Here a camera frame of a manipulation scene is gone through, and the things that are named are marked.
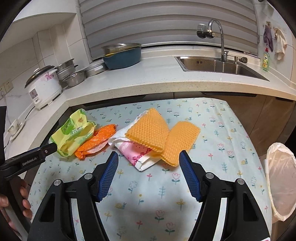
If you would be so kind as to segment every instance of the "purple towel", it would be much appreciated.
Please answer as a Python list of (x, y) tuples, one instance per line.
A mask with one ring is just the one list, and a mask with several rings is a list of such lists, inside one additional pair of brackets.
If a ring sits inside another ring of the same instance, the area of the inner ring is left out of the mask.
[(270, 30), (270, 27), (268, 27), (267, 25), (265, 25), (265, 30), (264, 30), (264, 34), (263, 34), (263, 42), (269, 46), (271, 52), (274, 50), (274, 44), (272, 42), (271, 30)]

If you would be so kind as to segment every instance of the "white countertop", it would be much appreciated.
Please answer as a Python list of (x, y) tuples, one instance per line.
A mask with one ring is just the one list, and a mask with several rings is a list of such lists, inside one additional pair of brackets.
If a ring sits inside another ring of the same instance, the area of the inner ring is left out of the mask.
[(260, 60), (248, 57), (247, 66), (269, 81), (214, 72), (184, 72), (174, 56), (218, 57), (220, 49), (164, 47), (142, 51), (141, 61), (129, 68), (107, 70), (66, 89), (50, 105), (34, 109), (18, 137), (9, 143), (6, 158), (37, 147), (70, 106), (94, 101), (152, 93), (180, 91), (225, 91), (253, 93), (296, 100), (296, 90), (270, 72), (260, 69)]

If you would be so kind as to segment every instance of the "faucet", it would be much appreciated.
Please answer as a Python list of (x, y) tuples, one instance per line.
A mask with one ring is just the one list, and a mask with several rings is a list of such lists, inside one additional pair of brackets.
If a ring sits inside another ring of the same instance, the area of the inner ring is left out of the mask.
[(227, 61), (227, 55), (228, 55), (229, 51), (224, 50), (224, 34), (223, 34), (222, 25), (218, 20), (211, 19), (209, 21), (209, 23), (208, 23), (207, 30), (206, 30), (206, 26), (204, 24), (200, 24), (198, 26), (198, 28), (197, 28), (196, 34), (197, 34), (197, 36), (199, 38), (202, 38), (202, 39), (204, 39), (205, 37), (207, 37), (209, 39), (214, 38), (215, 34), (212, 31), (213, 22), (217, 23), (217, 25), (219, 27), (219, 30), (220, 30), (220, 34), (221, 34), (221, 62), (226, 62)]

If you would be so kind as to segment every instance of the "rice cooker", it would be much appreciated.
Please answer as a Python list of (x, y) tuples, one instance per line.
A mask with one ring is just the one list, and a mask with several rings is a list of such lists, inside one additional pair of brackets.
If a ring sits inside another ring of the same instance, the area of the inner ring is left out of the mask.
[(28, 90), (30, 97), (36, 108), (52, 103), (53, 99), (62, 92), (62, 87), (56, 74), (56, 69), (52, 65), (38, 68), (27, 80), (25, 89)]

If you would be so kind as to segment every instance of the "white teacup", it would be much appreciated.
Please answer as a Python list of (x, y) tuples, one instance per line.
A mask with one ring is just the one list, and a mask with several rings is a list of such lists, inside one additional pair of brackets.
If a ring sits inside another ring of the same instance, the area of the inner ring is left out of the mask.
[(18, 119), (15, 119), (15, 121), (11, 124), (11, 126), (7, 131), (9, 132), (9, 134), (14, 135), (15, 133), (17, 133), (19, 128), (20, 128), (19, 121)]

